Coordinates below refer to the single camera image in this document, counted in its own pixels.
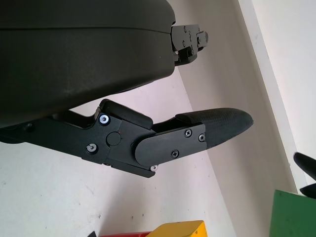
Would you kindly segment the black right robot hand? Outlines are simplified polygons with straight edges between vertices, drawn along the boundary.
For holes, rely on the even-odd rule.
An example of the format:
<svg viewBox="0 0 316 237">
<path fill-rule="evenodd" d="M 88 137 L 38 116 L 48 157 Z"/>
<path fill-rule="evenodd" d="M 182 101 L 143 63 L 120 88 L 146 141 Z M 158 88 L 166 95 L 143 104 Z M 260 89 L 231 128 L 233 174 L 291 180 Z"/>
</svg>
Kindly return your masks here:
<svg viewBox="0 0 316 237">
<path fill-rule="evenodd" d="M 316 160 L 299 152 L 293 156 L 295 163 L 312 179 L 316 180 Z M 301 193 L 309 198 L 316 198 L 316 184 L 310 184 L 300 189 Z"/>
</svg>

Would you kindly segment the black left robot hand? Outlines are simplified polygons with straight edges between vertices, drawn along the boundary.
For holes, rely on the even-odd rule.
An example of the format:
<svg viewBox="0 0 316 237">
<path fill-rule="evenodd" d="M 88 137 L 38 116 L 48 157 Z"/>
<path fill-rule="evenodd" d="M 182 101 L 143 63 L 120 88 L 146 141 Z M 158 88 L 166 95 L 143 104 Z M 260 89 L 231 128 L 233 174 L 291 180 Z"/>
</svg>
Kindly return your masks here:
<svg viewBox="0 0 316 237">
<path fill-rule="evenodd" d="M 3 0 L 0 140 L 30 143 L 150 178 L 158 165 L 253 125 L 217 108 L 152 119 L 107 96 L 170 76 L 208 43 L 165 0 Z"/>
</svg>

